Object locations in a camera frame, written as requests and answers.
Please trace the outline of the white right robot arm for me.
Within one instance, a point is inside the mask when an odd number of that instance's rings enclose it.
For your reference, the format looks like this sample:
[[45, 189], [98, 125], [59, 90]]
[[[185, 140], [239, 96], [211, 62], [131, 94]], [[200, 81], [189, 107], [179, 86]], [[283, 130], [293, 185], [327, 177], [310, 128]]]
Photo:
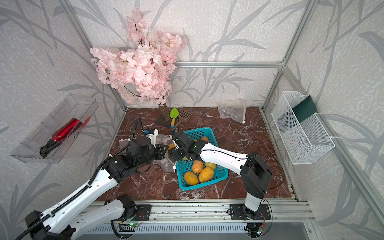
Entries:
[[218, 168], [230, 170], [242, 179], [247, 191], [242, 206], [231, 204], [232, 220], [271, 220], [272, 209], [263, 205], [262, 200], [268, 191], [272, 179], [272, 171], [262, 157], [255, 152], [239, 154], [221, 149], [206, 139], [191, 139], [184, 132], [172, 131], [171, 139], [175, 147], [170, 150], [170, 156], [176, 161], [192, 161], [180, 185], [202, 187], [215, 180]]

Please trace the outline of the large brown potato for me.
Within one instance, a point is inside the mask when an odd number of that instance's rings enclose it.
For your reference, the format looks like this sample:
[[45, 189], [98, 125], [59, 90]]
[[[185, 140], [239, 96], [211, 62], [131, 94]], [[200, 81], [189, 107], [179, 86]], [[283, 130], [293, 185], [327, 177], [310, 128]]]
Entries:
[[200, 183], [205, 183], [210, 181], [214, 176], [215, 171], [212, 168], [206, 167], [199, 174]]

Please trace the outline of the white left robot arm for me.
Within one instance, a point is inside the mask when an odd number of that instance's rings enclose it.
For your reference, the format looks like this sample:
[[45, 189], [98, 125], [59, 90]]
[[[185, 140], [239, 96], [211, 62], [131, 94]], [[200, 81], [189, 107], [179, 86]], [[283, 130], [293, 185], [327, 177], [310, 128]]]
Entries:
[[123, 195], [106, 205], [82, 214], [94, 200], [137, 172], [141, 166], [164, 159], [168, 146], [156, 144], [155, 135], [138, 136], [97, 167], [90, 180], [55, 206], [43, 212], [33, 211], [25, 218], [27, 229], [17, 236], [34, 240], [75, 240], [102, 224], [133, 218], [135, 202]]

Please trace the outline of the clear zipper bag with dots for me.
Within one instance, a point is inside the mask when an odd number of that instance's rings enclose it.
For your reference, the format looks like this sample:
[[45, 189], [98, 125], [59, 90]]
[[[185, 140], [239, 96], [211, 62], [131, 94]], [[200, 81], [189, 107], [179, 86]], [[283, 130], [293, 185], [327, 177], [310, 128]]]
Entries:
[[122, 139], [119, 140], [119, 150], [127, 149], [129, 144], [131, 142], [131, 139]]

